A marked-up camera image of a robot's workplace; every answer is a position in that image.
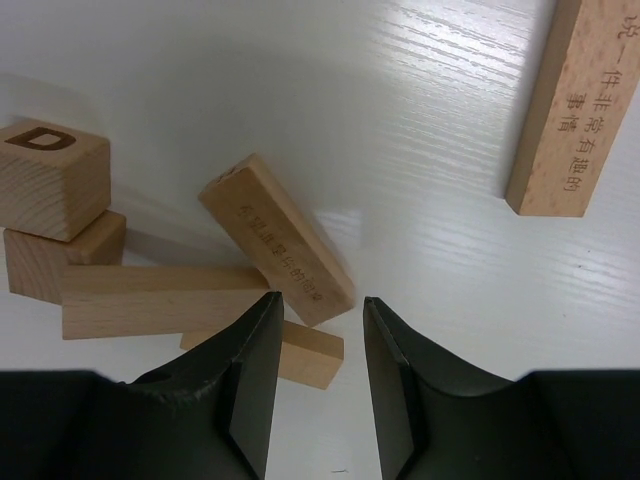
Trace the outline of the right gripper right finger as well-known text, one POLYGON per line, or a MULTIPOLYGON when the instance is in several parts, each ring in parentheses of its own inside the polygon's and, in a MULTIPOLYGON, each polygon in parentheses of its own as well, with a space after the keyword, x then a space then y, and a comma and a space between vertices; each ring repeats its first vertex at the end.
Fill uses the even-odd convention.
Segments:
POLYGON ((363 309, 386 479, 635 479, 639 374, 540 370, 511 381, 412 329, 377 297, 363 309))

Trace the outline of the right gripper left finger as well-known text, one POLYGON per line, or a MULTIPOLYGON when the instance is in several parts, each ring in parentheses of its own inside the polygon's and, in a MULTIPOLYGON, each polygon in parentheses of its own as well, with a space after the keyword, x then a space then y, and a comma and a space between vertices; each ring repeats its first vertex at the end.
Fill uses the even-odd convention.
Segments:
POLYGON ((5 479, 261 479, 283 333, 280 293, 126 383, 87 370, 1 375, 5 479))

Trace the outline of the engraved long wood block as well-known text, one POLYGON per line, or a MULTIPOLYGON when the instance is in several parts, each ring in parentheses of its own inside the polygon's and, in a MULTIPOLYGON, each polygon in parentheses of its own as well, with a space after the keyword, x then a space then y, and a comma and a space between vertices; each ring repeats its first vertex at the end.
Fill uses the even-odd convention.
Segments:
POLYGON ((505 192, 516 214, 585 214, 638 81, 638 2, 557 3, 505 192))
POLYGON ((355 286, 257 154, 211 180, 198 200, 310 327, 355 306, 355 286))

